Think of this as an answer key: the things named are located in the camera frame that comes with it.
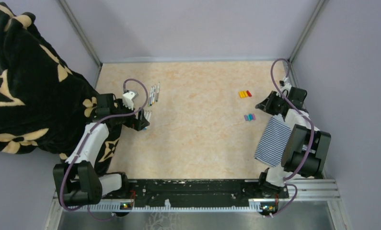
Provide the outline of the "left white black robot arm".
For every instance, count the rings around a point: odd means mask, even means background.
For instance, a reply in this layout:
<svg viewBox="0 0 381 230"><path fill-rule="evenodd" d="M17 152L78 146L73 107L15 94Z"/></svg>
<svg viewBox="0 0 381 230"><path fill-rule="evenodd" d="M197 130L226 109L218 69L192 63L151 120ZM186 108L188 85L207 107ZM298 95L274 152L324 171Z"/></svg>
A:
<svg viewBox="0 0 381 230"><path fill-rule="evenodd" d="M97 96L96 118L85 126L84 133L73 153L64 163L55 165L53 177L59 203L66 210L76 210L81 206L98 204L103 197L113 192L119 198L130 194L131 186L125 173L107 173L99 176L94 169L101 147L105 156L112 153L114 142L107 141L110 129L125 125L136 131L150 123L144 116L144 109L135 110L133 100L136 91L125 90L122 102L114 106L111 93Z"/></svg>

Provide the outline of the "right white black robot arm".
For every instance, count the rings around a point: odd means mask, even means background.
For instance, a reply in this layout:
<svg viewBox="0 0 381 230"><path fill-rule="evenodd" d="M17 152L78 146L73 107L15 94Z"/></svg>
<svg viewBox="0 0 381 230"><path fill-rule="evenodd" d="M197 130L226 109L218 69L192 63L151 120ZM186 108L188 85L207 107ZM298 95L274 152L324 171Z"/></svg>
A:
<svg viewBox="0 0 381 230"><path fill-rule="evenodd" d="M268 165L257 184L262 197L284 192L286 181L294 177L322 177L331 134L310 122L303 109L306 96L304 89L283 87L256 105L271 115L254 154L256 160Z"/></svg>

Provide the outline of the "green end white marker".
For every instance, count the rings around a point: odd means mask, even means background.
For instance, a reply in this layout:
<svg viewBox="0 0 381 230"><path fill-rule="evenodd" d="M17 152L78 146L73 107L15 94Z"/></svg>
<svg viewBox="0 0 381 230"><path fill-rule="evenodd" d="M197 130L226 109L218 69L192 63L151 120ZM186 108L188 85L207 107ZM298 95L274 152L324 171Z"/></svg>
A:
<svg viewBox="0 0 381 230"><path fill-rule="evenodd" d="M155 91L156 91L156 85L152 87L151 94L150 94L150 100L149 100L149 106L152 106L154 96L155 96Z"/></svg>

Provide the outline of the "orange cap white marker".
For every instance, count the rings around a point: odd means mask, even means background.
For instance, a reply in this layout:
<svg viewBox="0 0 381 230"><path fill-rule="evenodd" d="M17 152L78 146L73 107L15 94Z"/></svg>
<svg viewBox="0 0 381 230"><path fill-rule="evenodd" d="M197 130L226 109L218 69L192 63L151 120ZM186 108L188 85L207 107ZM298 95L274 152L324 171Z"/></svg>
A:
<svg viewBox="0 0 381 230"><path fill-rule="evenodd" d="M155 85L153 86L153 92L152 92L151 104L154 104L154 103L155 103L156 88L157 88L157 85L155 84Z"/></svg>

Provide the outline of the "black floral blanket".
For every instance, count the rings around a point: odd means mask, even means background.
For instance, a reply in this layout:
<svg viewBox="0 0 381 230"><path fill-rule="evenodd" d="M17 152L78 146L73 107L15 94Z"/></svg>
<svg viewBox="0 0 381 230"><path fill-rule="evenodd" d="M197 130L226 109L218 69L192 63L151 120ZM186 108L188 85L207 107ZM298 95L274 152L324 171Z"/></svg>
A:
<svg viewBox="0 0 381 230"><path fill-rule="evenodd" d="M35 16L0 2L0 152L66 160L97 117L99 93L39 33Z"/></svg>

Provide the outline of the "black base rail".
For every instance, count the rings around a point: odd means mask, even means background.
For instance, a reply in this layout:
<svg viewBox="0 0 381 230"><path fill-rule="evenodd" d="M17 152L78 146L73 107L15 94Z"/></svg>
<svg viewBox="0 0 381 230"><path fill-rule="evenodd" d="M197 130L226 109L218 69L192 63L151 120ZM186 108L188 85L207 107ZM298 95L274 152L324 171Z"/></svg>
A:
<svg viewBox="0 0 381 230"><path fill-rule="evenodd" d="M268 188L258 179L132 179L127 188L107 194L124 212L277 211L286 187Z"/></svg>

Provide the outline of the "blue striped cloth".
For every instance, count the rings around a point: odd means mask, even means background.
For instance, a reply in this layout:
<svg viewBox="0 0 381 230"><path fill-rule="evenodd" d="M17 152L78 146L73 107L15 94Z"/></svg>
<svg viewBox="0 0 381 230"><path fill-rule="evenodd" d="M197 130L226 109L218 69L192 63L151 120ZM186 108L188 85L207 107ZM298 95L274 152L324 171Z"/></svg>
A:
<svg viewBox="0 0 381 230"><path fill-rule="evenodd" d="M292 129L281 115L272 116L264 129L254 158L269 167L278 166L281 163L291 132Z"/></svg>

